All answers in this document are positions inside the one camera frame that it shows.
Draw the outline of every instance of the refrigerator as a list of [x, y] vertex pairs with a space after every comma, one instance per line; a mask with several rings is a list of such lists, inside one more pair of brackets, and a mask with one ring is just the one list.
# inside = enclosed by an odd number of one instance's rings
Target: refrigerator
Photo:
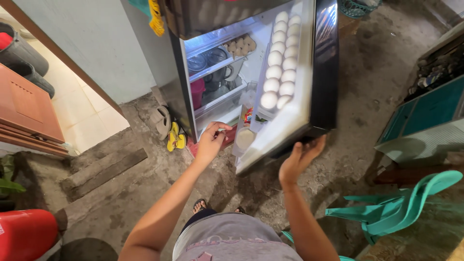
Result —
[[[238, 118], [240, 129], [244, 126], [244, 114], [249, 113], [245, 125], [254, 136], [246, 139], [246, 149], [237, 150], [237, 144], [233, 145], [237, 174], [246, 174], [259, 162], [290, 152], [297, 141], [309, 142], [336, 127], [339, 63], [336, 0], [164, 0], [160, 6], [170, 46], [159, 51], [167, 57], [171, 55], [174, 62], [164, 61], [164, 70], [173, 76], [158, 87], [170, 112], [193, 143], [199, 141], [211, 121], [235, 123]], [[298, 41], [294, 43], [296, 74], [290, 101], [280, 109], [275, 106], [269, 109], [263, 107], [261, 99], [271, 66], [270, 50], [273, 42], [279, 40], [274, 35], [282, 12], [287, 13], [287, 22], [295, 16], [300, 18]], [[289, 29], [287, 26], [286, 40], [290, 38]], [[253, 51], [243, 55], [228, 51], [233, 41], [238, 46], [240, 38], [247, 36], [256, 43]], [[216, 64], [208, 60], [205, 65], [203, 59], [213, 56], [212, 50], [220, 54], [220, 59]], [[290, 62], [287, 65], [287, 68], [294, 66]], [[228, 85], [214, 84], [212, 88], [219, 86], [220, 91], [204, 91], [200, 105], [198, 93], [192, 92], [198, 90], [199, 81], [208, 87], [209, 79], [218, 74], [218, 82], [223, 83], [222, 78], [228, 77]], [[154, 73], [156, 82], [165, 75]], [[254, 96], [248, 97], [248, 103], [253, 103], [251, 112], [250, 105], [244, 106], [243, 97], [253, 92]], [[275, 95], [277, 99], [282, 97], [279, 93], [280, 89], [273, 92], [271, 104], [276, 103]]]

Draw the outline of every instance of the person's left hand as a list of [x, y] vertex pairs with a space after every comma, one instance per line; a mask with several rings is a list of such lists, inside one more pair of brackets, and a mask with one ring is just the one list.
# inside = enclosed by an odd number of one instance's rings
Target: person's left hand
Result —
[[218, 155], [224, 139], [228, 140], [224, 131], [219, 129], [232, 130], [232, 127], [219, 121], [213, 121], [206, 127], [200, 137], [198, 152], [195, 162], [206, 167]]

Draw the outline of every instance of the stained floor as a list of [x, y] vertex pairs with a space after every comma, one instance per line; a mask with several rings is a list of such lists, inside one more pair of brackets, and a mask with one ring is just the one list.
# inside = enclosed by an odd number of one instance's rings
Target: stained floor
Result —
[[[386, 0], [378, 10], [362, 19], [356, 35], [340, 40], [338, 127], [331, 132], [322, 155], [298, 181], [340, 255], [356, 255], [367, 242], [359, 224], [324, 217], [324, 210], [349, 204], [342, 199], [344, 195], [390, 189], [370, 187], [365, 181], [379, 165], [389, 163], [373, 146], [406, 95], [407, 81], [417, 58], [444, 32], [421, 8]], [[106, 253], [114, 257], [137, 220], [191, 162], [186, 150], [167, 152], [165, 144], [148, 127], [146, 122], [155, 106], [151, 95], [122, 105], [148, 158], [138, 164], [130, 178], [116, 177], [112, 182], [120, 187], [119, 192], [101, 195], [105, 200], [90, 208], [66, 232], [66, 249], [80, 249], [82, 253], [82, 249], [92, 246], [96, 250], [86, 251], [86, 255]], [[200, 197], [207, 199], [217, 211], [230, 211], [241, 205], [276, 231], [289, 226], [277, 180], [281, 160], [243, 178], [235, 176], [234, 161], [229, 147], [202, 174], [162, 253], [162, 260], [171, 259], [175, 239], [191, 216], [193, 202]]]

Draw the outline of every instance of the gray bucket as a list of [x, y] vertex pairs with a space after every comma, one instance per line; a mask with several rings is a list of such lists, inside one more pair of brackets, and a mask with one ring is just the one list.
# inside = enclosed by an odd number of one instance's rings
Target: gray bucket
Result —
[[28, 44], [11, 25], [0, 22], [0, 33], [7, 33], [13, 37], [10, 45], [0, 50], [0, 63], [15, 64], [17, 62], [27, 62], [34, 67], [40, 76], [44, 76], [47, 73], [47, 60]]
[[26, 80], [37, 85], [40, 89], [46, 91], [50, 96], [50, 99], [55, 96], [55, 88], [47, 82], [42, 76], [40, 76], [32, 65], [26, 62], [16, 62], [12, 64], [6, 64], [6, 67], [10, 68], [13, 72], [21, 75]]

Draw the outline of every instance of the teal plastic chair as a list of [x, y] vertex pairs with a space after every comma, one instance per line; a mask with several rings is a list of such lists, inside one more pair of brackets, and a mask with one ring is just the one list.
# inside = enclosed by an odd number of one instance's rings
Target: teal plastic chair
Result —
[[349, 200], [376, 203], [376, 205], [326, 209], [325, 214], [360, 221], [367, 241], [374, 245], [378, 237], [413, 224], [419, 218], [429, 195], [454, 185], [462, 177], [461, 172], [449, 170], [428, 175], [413, 189], [405, 189], [394, 194], [347, 196], [345, 198]]
[[[295, 243], [295, 242], [293, 242], [293, 235], [292, 235], [291, 232], [282, 231], [282, 233], [283, 233], [292, 243]], [[356, 261], [356, 260], [354, 260], [353, 258], [345, 257], [345, 256], [342, 256], [342, 255], [339, 255], [338, 257], [340, 257], [340, 261]]]

